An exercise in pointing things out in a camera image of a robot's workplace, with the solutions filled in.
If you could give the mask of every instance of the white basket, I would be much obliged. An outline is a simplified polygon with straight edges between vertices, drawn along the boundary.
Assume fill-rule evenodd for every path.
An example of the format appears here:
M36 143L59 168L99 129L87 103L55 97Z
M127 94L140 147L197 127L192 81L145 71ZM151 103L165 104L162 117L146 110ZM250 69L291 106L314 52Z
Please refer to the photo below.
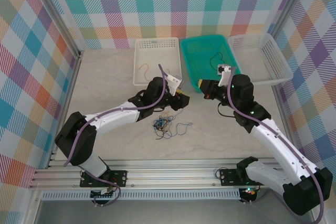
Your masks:
M253 84L276 85L293 78L293 73L271 34L231 36L228 43L241 73Z
M178 38L137 39L135 41L133 84L147 86L154 77L161 77L158 64L161 64L166 73L182 77L178 43Z

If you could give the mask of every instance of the black mounting bracket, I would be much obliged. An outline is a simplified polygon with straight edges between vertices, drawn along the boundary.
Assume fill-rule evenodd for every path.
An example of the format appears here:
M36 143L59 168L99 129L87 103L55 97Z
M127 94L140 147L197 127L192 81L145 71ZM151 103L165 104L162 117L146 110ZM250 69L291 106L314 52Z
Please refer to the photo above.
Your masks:
M255 181L242 182L236 169L220 169L219 178L222 186L261 186L262 184Z
M80 187L110 187L110 184L100 182L98 180L95 180L94 178L91 178L86 172L80 173ZM110 170L108 169L103 175L101 175L99 178L113 182L117 184L120 187L126 186L127 181L127 171L126 170Z

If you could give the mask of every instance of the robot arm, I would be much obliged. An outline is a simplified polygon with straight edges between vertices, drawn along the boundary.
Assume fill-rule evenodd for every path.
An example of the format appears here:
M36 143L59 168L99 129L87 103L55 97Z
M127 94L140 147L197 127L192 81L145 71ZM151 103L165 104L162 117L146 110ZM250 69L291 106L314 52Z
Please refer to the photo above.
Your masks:
M99 118L98 115L103 114L103 112L88 115L82 115L79 112L73 113L56 136L56 145L66 157L69 157L77 132L84 124L94 119L80 134L70 162L73 166L79 166L97 178L112 182L111 170L100 157L92 152L96 137L122 125L147 118L153 114L155 109L164 109L166 106L170 106L177 111L186 107L189 104L189 97L176 91L181 80L168 74L165 81L166 90L163 98L155 106L148 109L124 110L123 108L143 108L157 101L163 89L161 77L155 77L150 81L146 90L140 91L127 102L115 108L120 108L119 110L107 113ZM102 182L95 183L92 187L108 186L108 184Z
M317 186L307 170L309 168L321 187L323 199L327 200L332 184L331 172L327 168L318 169L281 133L279 127L271 119L271 115L254 101L254 87L248 76L234 75L229 87L227 86L231 75L229 66L219 65L218 72L222 75L220 81L199 81L204 98L219 100L222 105L231 106L233 104L241 112L234 111L236 122L248 133L258 138L270 150L283 169L283 171L272 169L258 161L257 158L249 157L237 164L236 173L240 181L243 184L254 181L268 186L283 196L285 203L293 212L303 215L320 203ZM228 100L229 88L231 103ZM293 152L304 160L305 165Z

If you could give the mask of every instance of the colorful checkered pattern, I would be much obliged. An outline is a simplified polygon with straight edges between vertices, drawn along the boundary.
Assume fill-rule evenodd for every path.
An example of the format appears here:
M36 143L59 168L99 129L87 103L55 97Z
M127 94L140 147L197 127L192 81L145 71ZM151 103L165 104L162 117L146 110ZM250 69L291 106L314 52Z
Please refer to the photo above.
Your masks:
M65 1L89 48L134 47L137 38L186 38L209 34L232 36L260 32L275 2L275 0Z
M27 188L48 158L74 62L40 0L0 0L0 223L24 216Z
M336 208L336 0L299 0L277 42L294 73L279 86L294 141L332 171Z
M279 8L278 8L276 14L274 15L274 18L273 18L273 20L272 20L272 23L271 23L271 25L270 25L269 28L268 28L268 31L267 31L268 33L271 33L271 32L272 32L272 30L273 30L273 28L274 28L274 25L278 22L278 20L279 20L281 14L282 14L282 12L284 11L284 7L285 7L285 5L287 4L287 1L288 1L288 0L282 0L282 1L281 1L281 4L279 5Z

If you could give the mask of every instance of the teal basket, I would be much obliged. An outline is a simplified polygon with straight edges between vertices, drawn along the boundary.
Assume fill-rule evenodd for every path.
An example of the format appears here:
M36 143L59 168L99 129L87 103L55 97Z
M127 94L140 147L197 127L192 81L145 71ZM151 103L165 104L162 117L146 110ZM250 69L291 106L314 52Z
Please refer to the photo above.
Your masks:
M181 48L191 84L198 93L201 93L198 87L200 79L220 80L216 70L219 64L237 67L235 74L240 73L230 47L222 35L183 39Z

